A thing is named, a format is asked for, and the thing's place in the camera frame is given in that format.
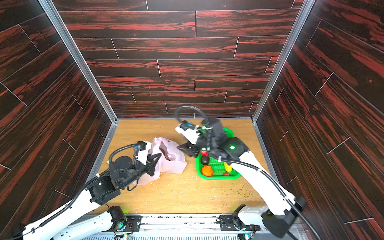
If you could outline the dark purple fruit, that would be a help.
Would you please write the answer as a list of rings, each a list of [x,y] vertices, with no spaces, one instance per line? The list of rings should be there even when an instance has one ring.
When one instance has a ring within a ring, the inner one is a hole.
[[[210,164],[210,157],[209,156],[202,156],[201,157],[201,164],[204,166],[207,166]]]

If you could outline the pink printed plastic bag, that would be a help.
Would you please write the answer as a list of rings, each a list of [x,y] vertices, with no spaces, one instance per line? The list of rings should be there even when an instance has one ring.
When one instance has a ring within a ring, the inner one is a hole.
[[[144,174],[139,179],[139,186],[156,181],[162,173],[182,174],[187,166],[185,155],[178,149],[178,144],[174,141],[159,137],[152,142],[151,154],[162,154],[156,167],[155,173],[151,177]]]

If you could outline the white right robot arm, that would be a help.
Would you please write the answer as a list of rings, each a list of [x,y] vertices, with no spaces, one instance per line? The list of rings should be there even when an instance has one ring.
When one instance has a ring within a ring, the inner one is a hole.
[[[196,126],[179,117],[176,119],[179,122],[176,131],[187,139],[187,143],[178,147],[179,150],[190,157],[197,157],[201,151],[206,151],[209,158],[228,164],[248,181],[266,203],[264,207],[239,206],[232,214],[237,229],[244,230],[254,225],[265,227],[278,238],[285,235],[292,237],[290,228],[297,218],[301,218],[316,239],[321,238],[303,214],[306,201],[295,197],[274,180],[243,141],[228,137],[220,120],[205,118],[201,126]]]

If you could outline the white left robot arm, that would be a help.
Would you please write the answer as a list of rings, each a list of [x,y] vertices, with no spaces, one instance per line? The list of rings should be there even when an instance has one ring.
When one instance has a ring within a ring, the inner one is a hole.
[[[23,231],[24,240],[49,240],[65,227],[119,196],[121,191],[137,182],[144,174],[153,175],[162,154],[147,155],[144,163],[132,163],[129,157],[119,157],[109,168],[91,179],[80,192],[56,211],[28,224]]]

